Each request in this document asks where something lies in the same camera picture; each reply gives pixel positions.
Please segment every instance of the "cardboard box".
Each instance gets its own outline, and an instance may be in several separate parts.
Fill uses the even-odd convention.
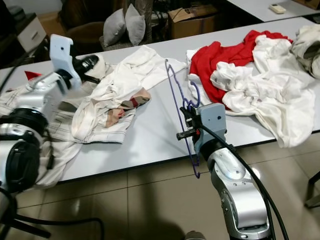
[[[39,21],[45,30],[46,34],[50,37],[51,34],[58,34],[61,36],[66,35],[66,31],[63,25],[60,23],[58,12],[50,12],[46,14],[40,14],[37,16]]]
[[[179,8],[168,12],[169,32],[172,39],[211,33],[224,29],[224,14],[213,5]]]
[[[312,9],[320,9],[320,0],[294,0]]]

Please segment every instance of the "cushion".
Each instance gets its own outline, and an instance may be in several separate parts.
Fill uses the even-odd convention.
[[[145,16],[140,16],[136,8],[130,4],[125,14],[126,30],[133,46],[137,46],[145,36]]]
[[[119,41],[126,32],[126,22],[123,8],[112,13],[103,25],[104,46],[110,46]]]

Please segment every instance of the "remote control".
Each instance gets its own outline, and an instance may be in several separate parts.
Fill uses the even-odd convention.
[[[286,12],[286,9],[278,4],[271,4],[269,6],[269,9],[271,9],[276,14],[284,14]]]

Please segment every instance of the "brown armchair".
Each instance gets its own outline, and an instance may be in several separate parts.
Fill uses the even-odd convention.
[[[104,23],[113,12],[127,11],[132,0],[66,0],[59,13],[66,35],[73,40],[78,55],[131,47],[127,35],[112,46],[102,47]],[[135,0],[135,7],[145,16],[145,36],[141,44],[152,41],[151,14],[153,0]]]

